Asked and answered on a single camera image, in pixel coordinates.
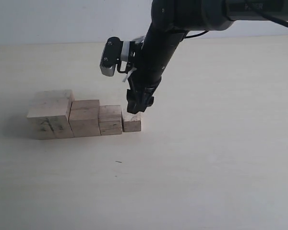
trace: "white wall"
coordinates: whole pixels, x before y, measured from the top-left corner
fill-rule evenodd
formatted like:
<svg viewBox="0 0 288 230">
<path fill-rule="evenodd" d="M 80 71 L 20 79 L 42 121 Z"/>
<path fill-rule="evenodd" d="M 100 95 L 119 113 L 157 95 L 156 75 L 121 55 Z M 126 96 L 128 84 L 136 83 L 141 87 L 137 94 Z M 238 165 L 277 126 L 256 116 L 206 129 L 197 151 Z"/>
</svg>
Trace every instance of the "white wall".
<svg viewBox="0 0 288 230">
<path fill-rule="evenodd" d="M 0 0 L 0 44 L 105 41 L 146 34 L 151 0 Z M 288 35 L 270 22 L 238 22 L 205 37 Z"/>
</svg>

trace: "wooden block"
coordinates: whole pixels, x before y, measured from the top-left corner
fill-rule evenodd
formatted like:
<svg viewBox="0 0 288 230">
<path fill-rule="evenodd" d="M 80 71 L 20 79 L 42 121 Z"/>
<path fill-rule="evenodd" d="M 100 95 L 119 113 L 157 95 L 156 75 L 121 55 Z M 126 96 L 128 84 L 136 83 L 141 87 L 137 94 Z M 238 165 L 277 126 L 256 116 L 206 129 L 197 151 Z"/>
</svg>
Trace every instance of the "wooden block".
<svg viewBox="0 0 288 230">
<path fill-rule="evenodd" d="M 74 101 L 69 123 L 75 138 L 100 136 L 99 100 Z"/>
<path fill-rule="evenodd" d="M 141 113 L 130 114 L 124 109 L 123 112 L 123 131 L 140 132 L 141 131 Z"/>
<path fill-rule="evenodd" d="M 122 134 L 120 105 L 105 105 L 99 108 L 99 129 L 103 136 Z"/>
<path fill-rule="evenodd" d="M 38 139 L 73 138 L 68 123 L 72 101 L 71 90 L 38 92 L 27 119 Z"/>
</svg>

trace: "stacked wooden blocks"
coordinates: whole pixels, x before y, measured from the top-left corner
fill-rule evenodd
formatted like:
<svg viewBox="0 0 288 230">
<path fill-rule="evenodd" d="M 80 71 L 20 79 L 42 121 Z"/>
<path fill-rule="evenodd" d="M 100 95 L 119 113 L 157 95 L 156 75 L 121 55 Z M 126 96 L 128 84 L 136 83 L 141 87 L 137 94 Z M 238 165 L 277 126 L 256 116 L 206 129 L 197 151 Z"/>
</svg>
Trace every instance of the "stacked wooden blocks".
<svg viewBox="0 0 288 230">
<path fill-rule="evenodd" d="M 99 100 L 75 101 L 71 90 L 38 92 L 27 119 L 37 139 L 119 135 L 141 131 L 141 116 Z"/>
</svg>

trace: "tall wooden block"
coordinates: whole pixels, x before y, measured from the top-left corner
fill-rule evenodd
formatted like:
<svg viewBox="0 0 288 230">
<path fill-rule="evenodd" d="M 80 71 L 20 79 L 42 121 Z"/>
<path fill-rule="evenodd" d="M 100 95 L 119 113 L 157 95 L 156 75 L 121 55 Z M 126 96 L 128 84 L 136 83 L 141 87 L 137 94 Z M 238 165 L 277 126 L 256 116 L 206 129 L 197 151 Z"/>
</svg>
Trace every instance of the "tall wooden block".
<svg viewBox="0 0 288 230">
<path fill-rule="evenodd" d="M 68 122 L 71 90 L 38 92 L 27 115 L 38 139 L 73 138 Z"/>
<path fill-rule="evenodd" d="M 101 135 L 122 134 L 120 105 L 105 105 L 99 108 L 99 128 Z"/>
<path fill-rule="evenodd" d="M 141 113 L 130 114 L 126 110 L 123 112 L 123 131 L 140 132 L 141 131 Z"/>
<path fill-rule="evenodd" d="M 74 101 L 69 123 L 75 138 L 100 136 L 99 100 Z"/>
</svg>

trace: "white table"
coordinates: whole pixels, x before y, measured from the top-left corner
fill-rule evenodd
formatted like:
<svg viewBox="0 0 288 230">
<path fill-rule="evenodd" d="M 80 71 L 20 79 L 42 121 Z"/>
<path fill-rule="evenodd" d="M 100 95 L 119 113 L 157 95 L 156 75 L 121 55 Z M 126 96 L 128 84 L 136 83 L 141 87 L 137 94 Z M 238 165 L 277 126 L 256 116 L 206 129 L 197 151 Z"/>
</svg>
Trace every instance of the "white table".
<svg viewBox="0 0 288 230">
<path fill-rule="evenodd" d="M 288 36 L 184 41 L 141 133 L 31 139 L 37 91 L 126 104 L 102 50 L 0 46 L 0 230 L 288 230 Z"/>
</svg>

